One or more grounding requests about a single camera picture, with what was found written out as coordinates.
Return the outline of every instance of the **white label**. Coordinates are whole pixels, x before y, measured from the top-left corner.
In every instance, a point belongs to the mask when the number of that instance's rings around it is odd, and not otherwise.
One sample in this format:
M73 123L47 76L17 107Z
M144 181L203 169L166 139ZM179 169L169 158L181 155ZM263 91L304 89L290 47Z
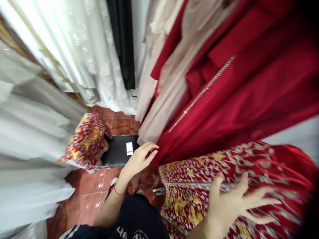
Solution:
M132 142L126 143L126 155L133 154L133 144Z

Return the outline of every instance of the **red floral fabric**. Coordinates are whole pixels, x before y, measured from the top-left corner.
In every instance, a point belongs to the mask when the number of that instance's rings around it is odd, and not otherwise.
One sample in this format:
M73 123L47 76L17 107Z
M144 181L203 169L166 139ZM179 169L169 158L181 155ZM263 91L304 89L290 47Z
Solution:
M209 185L219 171L225 176L221 192L228 192L248 171L249 192L271 187L273 192L267 196L282 202L249 210L257 216L270 214L276 219L273 223L257 225L239 217L227 235L231 239L292 238L318 179L318 168L301 149L260 141L162 165L165 203L160 213L171 238L185 238L206 216Z
M111 131L101 116L98 113L85 114L59 162L74 160L89 173L94 173L101 169L101 156L108 149L105 136L112 138Z

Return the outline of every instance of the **sneaker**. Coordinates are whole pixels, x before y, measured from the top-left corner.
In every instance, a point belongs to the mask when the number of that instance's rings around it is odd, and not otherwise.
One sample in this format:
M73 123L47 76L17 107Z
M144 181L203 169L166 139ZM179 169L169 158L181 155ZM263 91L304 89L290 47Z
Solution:
M144 195L143 189L139 189L136 193L139 194L139 195Z
M118 179L119 179L118 177L113 178L113 180L112 180L112 182L111 182L111 186L113 186L114 184L116 184L116 182L117 182Z

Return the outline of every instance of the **hand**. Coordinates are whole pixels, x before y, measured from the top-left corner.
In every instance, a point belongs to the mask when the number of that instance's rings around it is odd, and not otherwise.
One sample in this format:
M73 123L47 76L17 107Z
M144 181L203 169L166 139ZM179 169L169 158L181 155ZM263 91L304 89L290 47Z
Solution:
M154 148L159 147L154 143L147 142L138 149L136 149L133 155L126 163L125 167L122 169L121 174L123 173L125 177L128 180L130 180L134 175L136 175L137 173L145 169L147 166L149 166L150 162L157 154L157 150L154 150L147 158L145 157L148 154L148 152Z
M264 198L271 188L258 188L254 192L244 196L248 189L248 172L245 172L239 183L228 193L220 193L220 185L224 180L222 172L219 172L210 185L209 209L206 220L208 238L218 233L214 238L224 238L229 228L239 216L244 216L256 224L266 224L275 221L270 216L256 217L247 210L269 204L280 204L281 202L273 198Z

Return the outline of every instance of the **brown tile floor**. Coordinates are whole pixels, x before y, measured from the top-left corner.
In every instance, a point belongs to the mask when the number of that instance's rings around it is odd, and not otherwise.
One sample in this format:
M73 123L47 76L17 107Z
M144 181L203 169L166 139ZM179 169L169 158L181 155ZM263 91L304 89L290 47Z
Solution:
M126 116L123 112L113 112L99 106L90 107L90 111L102 115L109 128L113 128L113 135L137 134L140 127L140 123L134 121L134 116ZM61 202L55 216L47 220L48 239L59 238L75 224L92 225L104 203L111 181L121 170L122 167L103 167L93 174L83 169L72 171L66 181L75 188L75 192L69 199ZM160 185L157 170L146 168L134 176L128 185L128 192L133 194L138 189L143 189L150 203L159 210L164 197L156 196L153 189Z

